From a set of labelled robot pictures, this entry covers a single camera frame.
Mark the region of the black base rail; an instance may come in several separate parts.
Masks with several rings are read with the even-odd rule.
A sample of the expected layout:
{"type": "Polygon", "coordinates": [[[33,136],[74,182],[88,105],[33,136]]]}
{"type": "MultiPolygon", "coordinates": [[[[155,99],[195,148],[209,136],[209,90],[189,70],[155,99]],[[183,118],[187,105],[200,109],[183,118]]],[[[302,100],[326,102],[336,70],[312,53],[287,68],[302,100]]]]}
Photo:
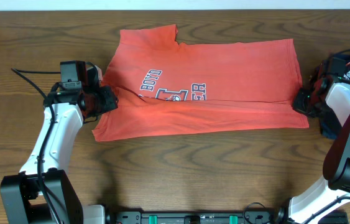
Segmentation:
{"type": "Polygon", "coordinates": [[[126,211],[110,215],[111,224],[275,224],[274,215],[268,210],[252,210],[246,213],[165,213],[126,211]]]}

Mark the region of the red Boyd soccer t-shirt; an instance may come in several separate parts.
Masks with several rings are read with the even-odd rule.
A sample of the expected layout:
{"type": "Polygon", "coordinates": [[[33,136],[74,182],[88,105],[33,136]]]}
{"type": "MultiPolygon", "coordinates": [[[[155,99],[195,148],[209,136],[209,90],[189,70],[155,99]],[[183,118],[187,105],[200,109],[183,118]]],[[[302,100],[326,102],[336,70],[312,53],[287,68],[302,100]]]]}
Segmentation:
{"type": "Polygon", "coordinates": [[[103,76],[118,108],[102,115],[98,142],[308,127],[291,106],[302,86],[293,40],[188,45],[177,32],[176,25],[121,31],[103,76]]]}

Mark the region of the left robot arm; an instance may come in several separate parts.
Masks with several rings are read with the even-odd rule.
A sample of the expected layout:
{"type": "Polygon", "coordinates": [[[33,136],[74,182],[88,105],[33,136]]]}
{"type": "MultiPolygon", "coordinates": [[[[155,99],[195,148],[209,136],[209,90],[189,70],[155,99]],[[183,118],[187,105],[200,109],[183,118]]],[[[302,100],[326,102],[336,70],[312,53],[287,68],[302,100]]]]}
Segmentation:
{"type": "Polygon", "coordinates": [[[44,93],[44,122],[29,158],[16,175],[3,177],[0,194],[9,223],[105,223],[102,205],[82,205],[68,176],[81,127],[115,110],[118,98],[91,62],[60,63],[60,81],[44,93]]]}

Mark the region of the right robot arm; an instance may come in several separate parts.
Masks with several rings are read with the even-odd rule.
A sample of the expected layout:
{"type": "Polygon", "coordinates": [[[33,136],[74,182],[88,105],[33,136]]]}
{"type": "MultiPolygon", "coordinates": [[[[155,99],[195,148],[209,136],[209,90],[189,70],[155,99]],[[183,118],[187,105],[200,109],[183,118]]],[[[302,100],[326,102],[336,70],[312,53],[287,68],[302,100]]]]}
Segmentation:
{"type": "Polygon", "coordinates": [[[334,142],[323,175],[280,208],[276,223],[347,223],[337,208],[350,203],[350,50],[324,60],[309,88],[299,89],[292,108],[318,118],[322,135],[334,142]]]}

